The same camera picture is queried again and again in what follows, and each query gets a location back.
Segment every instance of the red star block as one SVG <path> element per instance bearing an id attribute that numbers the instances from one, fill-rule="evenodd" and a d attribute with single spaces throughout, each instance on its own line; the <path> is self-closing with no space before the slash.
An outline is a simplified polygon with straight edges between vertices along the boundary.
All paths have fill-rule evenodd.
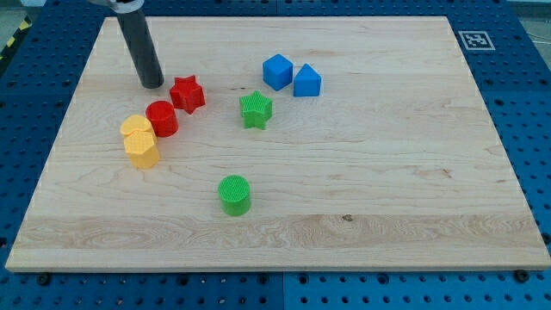
<path id="1" fill-rule="evenodd" d="M 195 76 L 175 77 L 170 97 L 175 109 L 183 109 L 192 114 L 195 109 L 205 105 L 203 88 L 195 81 Z"/>

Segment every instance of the black metal rod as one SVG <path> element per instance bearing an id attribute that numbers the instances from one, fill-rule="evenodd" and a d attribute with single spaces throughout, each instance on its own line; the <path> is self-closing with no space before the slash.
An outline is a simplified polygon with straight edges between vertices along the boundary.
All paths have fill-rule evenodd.
<path id="1" fill-rule="evenodd" d="M 138 9 L 131 13 L 118 14 L 117 19 L 141 84 L 148 89 L 161 86 L 164 82 L 163 72 L 145 22 L 144 12 Z"/>

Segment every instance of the wooden board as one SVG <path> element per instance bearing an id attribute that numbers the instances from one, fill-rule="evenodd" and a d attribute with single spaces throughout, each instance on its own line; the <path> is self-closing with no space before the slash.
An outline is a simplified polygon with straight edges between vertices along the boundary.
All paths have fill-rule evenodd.
<path id="1" fill-rule="evenodd" d="M 545 269 L 548 252 L 448 21 L 151 18 L 166 83 L 141 88 L 108 18 L 9 255 L 12 271 Z M 262 82 L 288 56 L 319 98 Z M 174 76 L 207 106 L 179 111 L 162 160 L 136 170 L 119 126 Z M 244 130 L 238 98 L 274 100 Z M 222 213 L 239 174 L 252 208 Z"/>

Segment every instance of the green block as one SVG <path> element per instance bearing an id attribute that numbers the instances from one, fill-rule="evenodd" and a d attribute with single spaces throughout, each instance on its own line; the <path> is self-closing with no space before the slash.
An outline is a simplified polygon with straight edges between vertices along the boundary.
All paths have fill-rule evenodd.
<path id="1" fill-rule="evenodd" d="M 239 98 L 241 116 L 245 128 L 266 129 L 266 121 L 272 117 L 272 100 L 255 90 L 248 96 Z"/>
<path id="2" fill-rule="evenodd" d="M 250 188 L 241 176 L 225 177 L 218 185 L 222 210 L 231 216 L 240 216 L 251 207 Z"/>

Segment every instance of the yellow hexagon block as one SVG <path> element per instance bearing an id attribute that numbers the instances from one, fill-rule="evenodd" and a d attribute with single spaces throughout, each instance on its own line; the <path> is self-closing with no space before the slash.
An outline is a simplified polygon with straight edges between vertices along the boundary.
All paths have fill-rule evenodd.
<path id="1" fill-rule="evenodd" d="M 131 115 L 122 122 L 121 134 L 124 138 L 136 131 L 153 133 L 153 138 L 155 142 L 157 142 L 157 136 L 153 130 L 153 125 L 147 117 L 143 115 Z"/>
<path id="2" fill-rule="evenodd" d="M 149 169 L 161 159 L 156 147 L 155 133 L 131 133 L 124 139 L 124 149 L 136 168 Z"/>

